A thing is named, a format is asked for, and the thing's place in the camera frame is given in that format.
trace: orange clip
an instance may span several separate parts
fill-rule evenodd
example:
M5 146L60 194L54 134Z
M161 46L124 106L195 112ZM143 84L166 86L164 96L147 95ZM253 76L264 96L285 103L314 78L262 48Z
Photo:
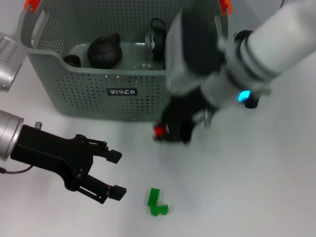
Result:
M228 9L228 13L233 13L233 8L230 0L219 0L219 3L221 5L223 16L227 16L226 9Z
M31 8L30 12L33 13L34 11L36 11L39 4L40 4L40 0L26 0L26 2L24 4L24 10L26 10L28 8L28 5L31 5L32 8Z

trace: black teapot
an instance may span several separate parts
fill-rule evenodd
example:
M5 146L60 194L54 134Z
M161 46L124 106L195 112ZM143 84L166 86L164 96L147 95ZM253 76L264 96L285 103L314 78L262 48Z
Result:
M122 49L119 45L120 36L115 33L110 37L100 37L90 45L88 59L91 65L99 69L111 69L122 58Z

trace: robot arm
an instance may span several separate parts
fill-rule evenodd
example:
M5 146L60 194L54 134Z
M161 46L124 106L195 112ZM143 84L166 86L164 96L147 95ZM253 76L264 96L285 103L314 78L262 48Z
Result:
M251 92L254 99L269 94L272 80L316 50L315 11L313 0L285 5L251 35L235 43L218 40L209 32L209 60L202 54L185 58L186 37L188 31L193 32L186 18L200 25L203 21L196 14L182 11L167 36L166 80L172 98L156 127L156 139L188 143L194 126L201 121L201 116L196 119L201 112L205 112L205 118L212 118L219 109L237 104L245 91ZM201 58L209 62L212 70L208 74L190 63Z
M23 119L0 110L0 160L11 159L57 173L66 189L80 193L104 203L107 198L121 200L126 189L107 185L88 173L93 164L93 156L104 157L117 163L122 154L111 150L106 142L87 139L76 135L64 139L23 125ZM8 172L0 168L1 173Z

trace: red object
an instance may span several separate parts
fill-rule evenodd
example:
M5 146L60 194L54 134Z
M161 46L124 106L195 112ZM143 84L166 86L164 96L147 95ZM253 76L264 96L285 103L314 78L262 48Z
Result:
M33 13L38 8L40 1L41 0L26 0L26 2L24 4L24 10L26 10L28 8L28 5L31 5L32 8L31 8L30 12Z
M230 0L219 0L219 4L221 5L223 16L227 16L226 9L228 9L228 13L233 13L233 8Z
M155 127L156 137L160 137L166 133L166 128L162 126Z

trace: basket handle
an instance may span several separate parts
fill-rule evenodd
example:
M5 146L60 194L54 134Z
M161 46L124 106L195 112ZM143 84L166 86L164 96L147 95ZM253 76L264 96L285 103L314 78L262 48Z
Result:
M25 10L23 10L20 14L15 40L24 44L26 47L33 48L32 35L41 13L44 11L45 16L41 25L39 26L37 35L35 36L34 45L36 45L36 42L39 41L38 38L41 35L49 17L47 0L41 0L36 8L30 4L26 4L24 9Z

